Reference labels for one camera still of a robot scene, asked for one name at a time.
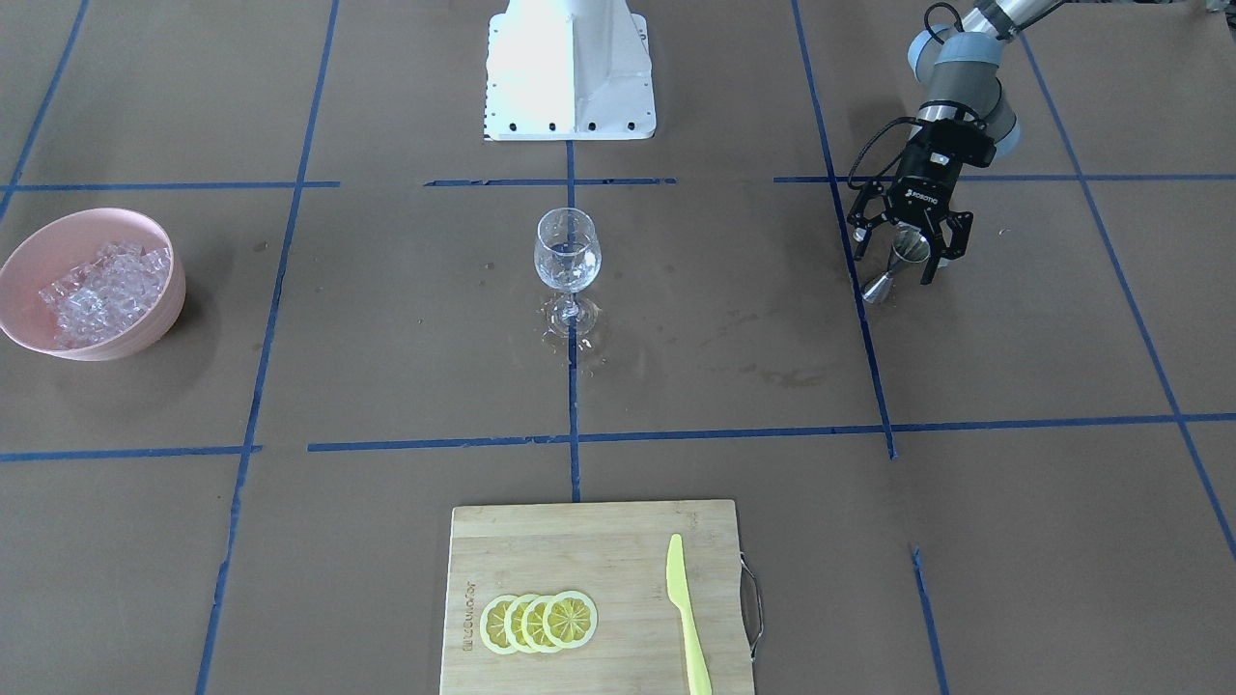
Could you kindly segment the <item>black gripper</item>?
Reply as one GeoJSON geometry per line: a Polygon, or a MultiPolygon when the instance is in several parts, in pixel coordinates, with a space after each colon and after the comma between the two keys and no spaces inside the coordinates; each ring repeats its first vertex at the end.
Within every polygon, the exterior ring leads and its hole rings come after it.
{"type": "Polygon", "coordinates": [[[857,190],[847,214],[854,261],[859,263],[864,258],[874,230],[887,223],[923,230],[922,236],[929,246],[922,271],[923,286],[933,282],[941,261],[967,255],[974,214],[950,210],[963,166],[960,155],[937,153],[926,145],[906,146],[887,190],[883,183],[865,183],[857,190]]]}

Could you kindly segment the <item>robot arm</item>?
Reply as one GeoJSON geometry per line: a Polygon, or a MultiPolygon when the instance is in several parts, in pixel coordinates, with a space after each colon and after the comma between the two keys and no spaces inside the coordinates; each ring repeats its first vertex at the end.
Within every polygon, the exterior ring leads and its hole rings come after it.
{"type": "Polygon", "coordinates": [[[845,220],[857,241],[858,260],[871,234],[887,224],[892,242],[883,275],[869,281],[861,299],[883,303],[892,276],[921,265],[929,284],[947,263],[967,255],[974,214],[952,207],[955,185],[967,167],[983,169],[1020,142],[1023,129],[1006,96],[997,70],[1006,45],[1062,6],[1059,1],[975,1],[958,14],[948,1],[932,4],[923,28],[908,47],[908,66],[925,88],[913,116],[900,116],[861,146],[852,171],[889,130],[908,125],[901,152],[871,181],[845,184],[857,190],[845,220]]]}

